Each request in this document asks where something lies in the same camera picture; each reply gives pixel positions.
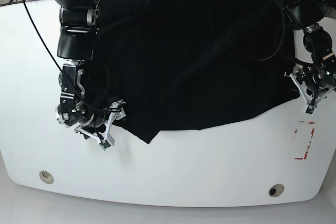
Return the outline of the black robot arm image-left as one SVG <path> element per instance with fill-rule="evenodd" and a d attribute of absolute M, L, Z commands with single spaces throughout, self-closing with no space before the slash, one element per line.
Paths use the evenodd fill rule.
<path fill-rule="evenodd" d="M 114 145 L 112 123 L 125 117 L 123 100 L 103 102 L 89 91 L 94 45 L 99 28 L 99 0 L 55 0 L 60 5 L 60 36 L 57 56 L 65 60 L 59 68 L 60 104 L 57 121 L 73 127 L 86 139 L 93 138 L 103 150 Z"/>

